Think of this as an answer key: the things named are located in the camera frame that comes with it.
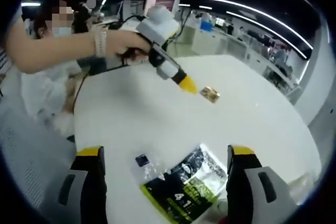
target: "ceiling light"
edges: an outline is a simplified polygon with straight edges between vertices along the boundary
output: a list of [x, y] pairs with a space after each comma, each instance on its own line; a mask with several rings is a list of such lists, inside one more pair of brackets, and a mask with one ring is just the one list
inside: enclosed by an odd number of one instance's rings
[[200, 7], [200, 8], [203, 8], [203, 9], [209, 9], [209, 10], [212, 10], [212, 7], [208, 7], [208, 6], [200, 5], [199, 7]]
[[103, 6], [106, 3], [106, 0], [103, 0], [103, 2], [101, 2], [101, 5]]
[[41, 3], [34, 3], [34, 2], [23, 2], [21, 3], [21, 6], [40, 6]]
[[240, 7], [243, 7], [243, 8], [246, 8], [246, 9], [249, 9], [249, 10], [253, 10], [254, 12], [257, 12], [259, 14], [262, 14], [272, 20], [274, 20], [275, 22], [279, 23], [280, 25], [286, 27], [288, 30], [290, 30], [292, 33], [294, 33], [296, 36], [298, 36], [310, 49], [313, 49], [313, 46], [308, 42], [306, 41], [301, 35], [299, 35], [296, 31], [293, 30], [293, 28], [289, 27], [288, 25], [286, 25], [285, 23], [281, 22], [280, 20], [268, 15], [267, 13], [264, 13], [260, 10], [257, 10], [257, 9], [254, 9], [252, 7], [249, 7], [247, 5], [242, 5], [240, 3], [236, 3], [236, 2], [232, 2], [232, 1], [228, 1], [228, 0], [212, 0], [212, 1], [218, 1], [218, 2], [222, 2], [222, 3], [226, 3], [226, 4], [231, 4], [231, 5], [236, 5], [236, 6], [240, 6]]
[[296, 46], [294, 46], [291, 42], [289, 42], [289, 40], [285, 39], [283, 36], [281, 36], [280, 34], [278, 34], [278, 33], [275, 32], [275, 31], [273, 31], [272, 29], [268, 28], [267, 26], [264, 26], [264, 25], [262, 25], [262, 24], [260, 24], [260, 23], [258, 23], [258, 22], [256, 22], [256, 21], [250, 19], [250, 18], [244, 17], [244, 16], [239, 15], [239, 14], [236, 14], [236, 13], [232, 13], [232, 12], [229, 12], [229, 11], [227, 11], [226, 13], [227, 13], [227, 14], [231, 14], [231, 15], [236, 16], [236, 17], [239, 17], [239, 18], [242, 18], [242, 19], [245, 19], [245, 20], [247, 20], [247, 21], [250, 21], [251, 23], [254, 23], [254, 24], [256, 24], [256, 25], [258, 25], [258, 26], [260, 26], [260, 27], [262, 27], [262, 28], [264, 28], [264, 29], [266, 29], [266, 30], [268, 30], [268, 31], [270, 31], [271, 33], [275, 34], [276, 36], [278, 36], [279, 38], [281, 38], [283, 41], [285, 41], [286, 43], [288, 43], [288, 44], [289, 44], [292, 48], [294, 48], [299, 54], [301, 54], [302, 57], [304, 57], [305, 59], [307, 59], [307, 56], [304, 55], [303, 52], [301, 52], [299, 48], [297, 48]]

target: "office desk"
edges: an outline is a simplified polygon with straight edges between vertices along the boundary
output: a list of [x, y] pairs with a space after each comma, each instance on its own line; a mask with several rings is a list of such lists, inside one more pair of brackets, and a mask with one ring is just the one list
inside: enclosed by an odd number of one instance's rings
[[214, 87], [216, 104], [160, 79], [150, 65], [88, 77], [75, 106], [78, 150], [105, 147], [109, 223], [168, 223], [132, 176], [135, 153], [151, 146], [169, 167], [199, 143], [227, 163], [227, 145], [252, 148], [285, 181], [321, 163], [294, 107], [267, 80], [230, 56], [176, 59], [199, 88]]

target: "white shirt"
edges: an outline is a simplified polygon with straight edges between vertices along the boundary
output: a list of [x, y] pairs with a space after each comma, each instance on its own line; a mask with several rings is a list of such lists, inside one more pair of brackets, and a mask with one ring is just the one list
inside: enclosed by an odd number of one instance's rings
[[71, 61], [34, 74], [22, 73], [21, 95], [28, 115], [49, 124], [66, 102], [69, 75], [80, 71], [77, 62]]

